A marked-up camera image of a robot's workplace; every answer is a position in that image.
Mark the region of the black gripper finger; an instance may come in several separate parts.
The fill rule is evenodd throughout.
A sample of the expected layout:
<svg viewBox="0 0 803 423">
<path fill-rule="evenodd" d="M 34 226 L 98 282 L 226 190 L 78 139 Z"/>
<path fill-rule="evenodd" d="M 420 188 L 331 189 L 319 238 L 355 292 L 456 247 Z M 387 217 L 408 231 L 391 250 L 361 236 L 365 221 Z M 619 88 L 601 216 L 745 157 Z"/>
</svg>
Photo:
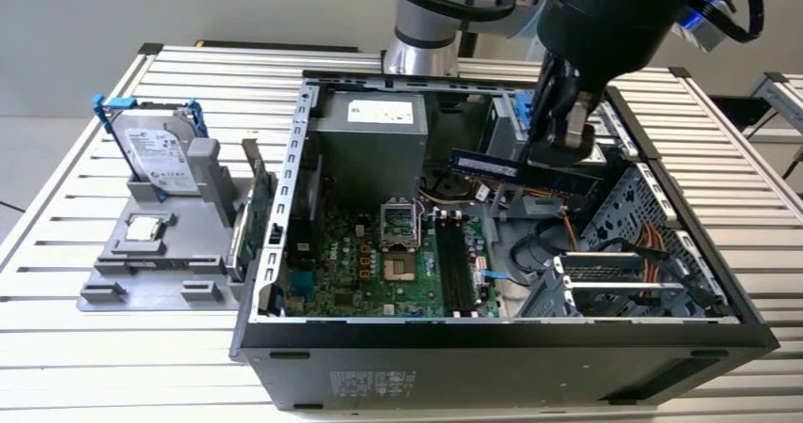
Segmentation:
<svg viewBox="0 0 803 423">
<path fill-rule="evenodd" d="M 531 135 L 525 154 L 529 165 L 568 167 L 588 157 L 595 144 L 595 129 L 588 123 L 592 103 L 587 92 L 573 93 L 572 105 L 563 103 L 548 132 Z"/>
<path fill-rule="evenodd" d="M 569 63 L 559 57 L 544 57 L 532 98 L 531 135 L 548 132 L 552 116 L 560 112 L 560 106 L 564 102 L 572 105 L 573 87 Z"/>
</svg>

